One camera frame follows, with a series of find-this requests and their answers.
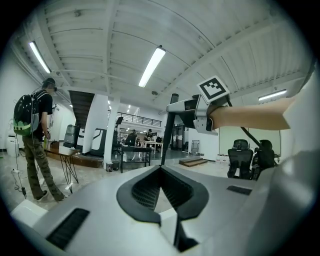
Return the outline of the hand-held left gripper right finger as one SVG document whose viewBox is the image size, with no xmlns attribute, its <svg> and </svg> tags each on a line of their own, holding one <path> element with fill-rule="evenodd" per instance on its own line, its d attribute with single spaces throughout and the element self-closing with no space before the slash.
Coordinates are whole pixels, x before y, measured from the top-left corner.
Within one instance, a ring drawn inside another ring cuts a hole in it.
<svg viewBox="0 0 320 256">
<path fill-rule="evenodd" d="M 172 206 L 162 223 L 162 256 L 247 256 L 252 220 L 245 212 L 250 181 L 162 166 L 160 187 Z"/>
</svg>

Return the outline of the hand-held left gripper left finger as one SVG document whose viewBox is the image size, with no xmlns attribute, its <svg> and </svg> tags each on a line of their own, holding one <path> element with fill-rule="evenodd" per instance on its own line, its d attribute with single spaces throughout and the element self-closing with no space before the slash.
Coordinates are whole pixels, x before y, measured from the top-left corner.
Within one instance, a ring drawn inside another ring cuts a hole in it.
<svg viewBox="0 0 320 256">
<path fill-rule="evenodd" d="M 92 182 L 48 211 L 34 230 L 69 256 L 173 256 L 154 211 L 159 166 Z"/>
</svg>

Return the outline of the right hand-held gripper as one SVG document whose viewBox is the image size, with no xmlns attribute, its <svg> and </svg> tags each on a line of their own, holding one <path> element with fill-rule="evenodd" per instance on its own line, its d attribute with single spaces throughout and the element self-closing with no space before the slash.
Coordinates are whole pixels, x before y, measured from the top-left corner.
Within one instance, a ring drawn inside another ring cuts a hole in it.
<svg viewBox="0 0 320 256">
<path fill-rule="evenodd" d="M 217 76 L 212 76 L 197 85 L 200 94 L 195 107 L 194 128 L 198 133 L 208 135 L 218 135 L 214 130 L 214 121 L 208 113 L 210 107 L 222 107 L 230 99 L 230 91 L 222 80 Z M 167 113 L 182 113 L 186 110 L 185 102 L 178 101 L 166 107 Z"/>
</svg>

